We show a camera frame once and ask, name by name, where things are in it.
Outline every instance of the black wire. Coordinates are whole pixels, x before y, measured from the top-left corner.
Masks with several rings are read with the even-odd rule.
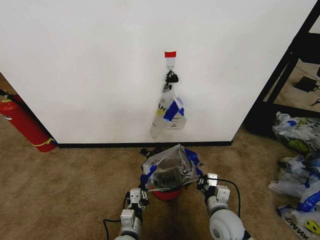
[[[230,180],[221,179],[221,178],[208,178],[208,180],[216,180],[216,181],[221,181],[221,182],[227,182],[227,183],[232,184],[235,187],[236,192],[238,193],[238,217],[240,218],[241,198],[240,198],[240,191],[239,191],[239,188],[237,187],[237,185],[234,182],[230,181]]]
[[[125,193],[125,196],[124,196],[124,199],[123,199],[122,210],[125,209],[127,195],[128,195],[128,193],[126,192],[126,193]],[[118,220],[103,219],[102,222],[103,222],[103,226],[104,226],[104,229],[105,229],[106,240],[109,240],[109,231],[108,231],[108,227],[107,227],[107,222],[110,222],[110,223],[120,223],[120,222],[121,222],[121,219],[118,219]]]

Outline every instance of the red tape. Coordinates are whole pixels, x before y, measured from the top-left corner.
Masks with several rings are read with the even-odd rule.
[[[176,51],[165,51],[164,52],[164,57],[165,58],[175,58],[176,57]]]

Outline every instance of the red fire extinguisher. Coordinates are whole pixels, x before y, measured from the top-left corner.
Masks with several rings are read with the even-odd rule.
[[[40,152],[49,152],[56,147],[52,139],[24,107],[25,103],[18,95],[10,95],[0,102],[0,113],[20,133],[22,133]]]

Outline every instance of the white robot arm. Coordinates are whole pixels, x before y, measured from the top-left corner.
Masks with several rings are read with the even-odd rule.
[[[230,190],[227,186],[217,185],[218,175],[202,175],[197,189],[205,196],[205,205],[210,216],[209,229],[214,240],[253,240],[235,213],[228,209]],[[140,240],[142,211],[149,204],[147,194],[141,188],[130,191],[128,209],[121,213],[121,230],[115,240]]]
[[[230,190],[217,185],[217,174],[209,173],[198,181],[197,189],[205,195],[205,204],[210,216],[210,233],[214,240],[243,240],[245,228],[241,219],[228,209]]]

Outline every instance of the beige carpet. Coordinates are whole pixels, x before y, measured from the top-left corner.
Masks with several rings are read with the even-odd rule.
[[[268,183],[277,161],[296,153],[275,140],[240,128],[232,146],[190,147],[204,163],[238,185],[241,218],[255,240],[298,239],[275,208],[296,202]],[[0,236],[2,240],[103,240],[103,218],[118,219],[125,191],[137,187],[140,148],[59,149],[41,153],[0,118]],[[237,211],[232,185],[230,208]],[[149,193],[143,240],[210,240],[204,197],[192,184],[174,201]],[[109,223],[110,239],[120,230]]]

